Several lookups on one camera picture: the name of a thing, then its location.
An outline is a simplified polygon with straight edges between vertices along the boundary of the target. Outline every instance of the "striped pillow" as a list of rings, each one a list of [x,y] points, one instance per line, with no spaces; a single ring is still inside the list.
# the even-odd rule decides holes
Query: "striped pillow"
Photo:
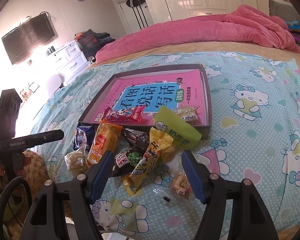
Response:
[[[293,22],[286,22],[289,27],[289,32],[293,35],[296,44],[300,46],[300,22],[294,20]]]

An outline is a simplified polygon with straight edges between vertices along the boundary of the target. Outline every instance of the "drawer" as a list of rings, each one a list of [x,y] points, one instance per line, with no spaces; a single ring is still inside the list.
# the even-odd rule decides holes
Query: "drawer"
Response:
[[[56,69],[68,62],[66,54],[63,50],[50,56],[50,61],[56,66]]]
[[[69,85],[70,83],[72,83],[75,80],[75,78],[77,76],[79,76],[81,73],[83,73],[89,66],[91,66],[91,62],[90,61],[88,61],[81,68],[79,68],[75,73],[73,73],[72,76],[69,77],[68,80],[65,80],[65,82],[63,82],[63,85],[66,86],[66,85]]]
[[[64,82],[71,78],[73,74],[86,63],[86,57],[84,56],[83,52],[80,52],[77,56],[72,58],[66,65],[62,66],[57,71]]]
[[[205,9],[196,9],[189,10],[190,16],[202,16],[202,15],[213,15],[213,14],[226,14],[226,10],[205,10]]]
[[[81,50],[79,49],[79,46],[76,42],[69,44],[68,46],[66,46],[64,48],[64,50],[66,51],[68,59],[74,57],[75,55],[77,55],[78,53],[81,52]]]

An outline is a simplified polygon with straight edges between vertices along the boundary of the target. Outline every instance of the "blue snack package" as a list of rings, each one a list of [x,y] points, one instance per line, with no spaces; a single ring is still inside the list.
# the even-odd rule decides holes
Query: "blue snack package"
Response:
[[[93,125],[78,125],[76,128],[73,149],[79,149],[82,143],[85,142],[86,150],[89,151],[95,135],[96,132]]]

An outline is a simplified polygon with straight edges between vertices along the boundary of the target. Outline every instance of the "gray cushion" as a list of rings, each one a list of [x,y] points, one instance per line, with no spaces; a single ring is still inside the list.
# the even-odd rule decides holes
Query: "gray cushion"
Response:
[[[269,14],[270,16],[279,16],[286,22],[292,22],[295,19],[300,21],[300,15],[292,5],[279,3],[272,0],[269,0]]]

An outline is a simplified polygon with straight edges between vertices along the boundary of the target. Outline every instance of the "pillow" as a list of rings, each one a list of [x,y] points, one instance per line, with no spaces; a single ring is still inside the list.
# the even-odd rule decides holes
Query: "pillow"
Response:
[[[272,0],[269,0],[269,15],[279,16],[286,22],[293,22],[296,19],[300,22],[300,15],[292,5],[279,3]]]
[[[300,46],[300,22],[294,20],[293,22],[286,22],[289,28],[289,32],[293,35],[296,44]]]

